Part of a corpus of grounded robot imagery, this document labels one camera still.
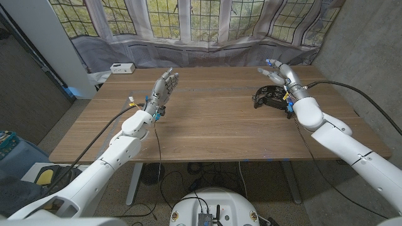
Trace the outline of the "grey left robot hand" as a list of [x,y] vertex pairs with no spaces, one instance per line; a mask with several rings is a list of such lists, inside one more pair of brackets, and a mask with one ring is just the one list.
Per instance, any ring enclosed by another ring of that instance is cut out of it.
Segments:
[[168,102],[171,93],[178,85],[179,74],[172,73],[169,68],[156,82],[151,91],[149,99],[146,101],[143,111],[151,115],[165,115],[165,105]]

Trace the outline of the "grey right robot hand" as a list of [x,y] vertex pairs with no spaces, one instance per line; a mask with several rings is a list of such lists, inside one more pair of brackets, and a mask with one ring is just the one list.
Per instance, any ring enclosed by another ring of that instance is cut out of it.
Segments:
[[303,88],[298,75],[289,65],[274,59],[266,59],[266,62],[269,66],[277,68],[279,71],[273,72],[258,68],[259,73],[267,76],[276,85],[284,86],[287,92],[295,99],[300,100],[310,97],[307,90]]

